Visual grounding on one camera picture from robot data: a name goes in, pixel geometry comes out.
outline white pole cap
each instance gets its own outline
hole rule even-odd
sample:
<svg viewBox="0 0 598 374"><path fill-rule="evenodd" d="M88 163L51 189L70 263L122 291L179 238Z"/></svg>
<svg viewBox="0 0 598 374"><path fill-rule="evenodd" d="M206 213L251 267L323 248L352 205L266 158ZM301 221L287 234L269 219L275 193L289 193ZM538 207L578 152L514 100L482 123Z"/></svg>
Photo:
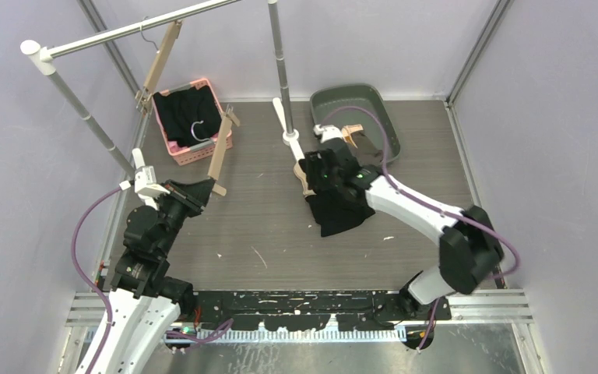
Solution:
<svg viewBox="0 0 598 374"><path fill-rule="evenodd" d="M38 70L46 76L56 72L56 68L51 64L53 58L48 54L47 47L41 48L36 41L23 41L19 49L35 64Z"/></svg>

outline white debris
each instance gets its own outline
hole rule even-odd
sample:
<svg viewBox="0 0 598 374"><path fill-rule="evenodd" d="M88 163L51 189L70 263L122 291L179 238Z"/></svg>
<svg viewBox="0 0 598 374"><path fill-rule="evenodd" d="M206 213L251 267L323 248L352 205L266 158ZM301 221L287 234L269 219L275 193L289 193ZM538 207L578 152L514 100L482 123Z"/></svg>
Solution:
<svg viewBox="0 0 598 374"><path fill-rule="evenodd" d="M258 257L260 257L260 259L262 260L262 263L265 265L265 269L268 269L267 262L265 261L265 259L262 258L262 256L260 255L260 252L258 252L257 249L253 248L253 245L251 246L251 249L253 249L253 252L255 252L255 254L258 255Z"/></svg>

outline black garment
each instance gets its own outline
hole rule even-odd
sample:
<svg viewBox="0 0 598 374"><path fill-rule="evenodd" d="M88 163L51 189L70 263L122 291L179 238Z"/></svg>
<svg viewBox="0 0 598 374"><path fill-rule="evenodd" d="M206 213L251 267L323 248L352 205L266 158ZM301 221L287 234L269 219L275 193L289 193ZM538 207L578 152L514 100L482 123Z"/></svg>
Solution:
<svg viewBox="0 0 598 374"><path fill-rule="evenodd" d="M179 146L194 146L202 143L192 136L194 122L203 121L194 126L194 133L198 139L209 138L219 132L221 113L216 107L209 86L204 86L200 90L192 87L173 92L168 96L155 93L153 100L161 125L166 131L166 137L169 141L178 142Z"/></svg>
<svg viewBox="0 0 598 374"><path fill-rule="evenodd" d="M320 225L320 236L327 237L355 228L375 214L369 206L345 200L336 191L316 192L306 196L315 223Z"/></svg>

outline wooden clip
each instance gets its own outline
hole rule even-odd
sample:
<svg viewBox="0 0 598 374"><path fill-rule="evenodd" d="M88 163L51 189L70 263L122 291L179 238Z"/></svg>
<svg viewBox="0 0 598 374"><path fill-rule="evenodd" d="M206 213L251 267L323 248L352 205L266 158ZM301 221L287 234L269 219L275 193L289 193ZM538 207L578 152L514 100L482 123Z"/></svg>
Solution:
<svg viewBox="0 0 598 374"><path fill-rule="evenodd" d="M225 196L227 190L224 187L214 183L214 187L212 187L212 192L216 193L217 195Z"/></svg>
<svg viewBox="0 0 598 374"><path fill-rule="evenodd" d="M228 134L232 127L233 122L230 120L230 117L224 115L221 118L219 135L216 136L216 145L214 146L212 161L209 163L209 170L207 171L207 175L215 181L218 181L219 176L221 175L221 165L223 165L223 158L226 155L226 142L228 141Z"/></svg>
<svg viewBox="0 0 598 374"><path fill-rule="evenodd" d="M241 123L239 122L239 118L235 115L235 112L233 111L233 108L230 105L228 106L228 108L226 108L226 115L237 127L241 125Z"/></svg>
<svg viewBox="0 0 598 374"><path fill-rule="evenodd" d="M157 83L159 83L159 78L161 77L161 73L164 71L164 67L168 61L168 56L171 54L171 50L173 49L173 44L175 43L175 40L178 39L178 36L180 36L181 28L182 22L180 21L175 21L168 24L164 38L161 41L159 51L155 56L152 66L150 66L148 76L143 84L143 89L147 90L147 92L155 92Z"/></svg>

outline metal hanger hook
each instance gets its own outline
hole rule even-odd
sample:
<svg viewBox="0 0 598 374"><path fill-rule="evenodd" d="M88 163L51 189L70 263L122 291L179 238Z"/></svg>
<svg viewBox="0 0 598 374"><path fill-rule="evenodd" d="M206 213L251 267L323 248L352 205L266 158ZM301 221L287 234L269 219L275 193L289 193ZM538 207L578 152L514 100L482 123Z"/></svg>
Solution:
<svg viewBox="0 0 598 374"><path fill-rule="evenodd" d="M148 19L148 16L143 17L143 19L141 20L141 23L139 24L139 32L141 33L141 38L143 40L147 41L148 43L152 43L155 46L155 51L157 51L157 53L159 53L159 47L157 47L157 43L146 39L146 36L143 35L143 21L145 21L146 19Z"/></svg>

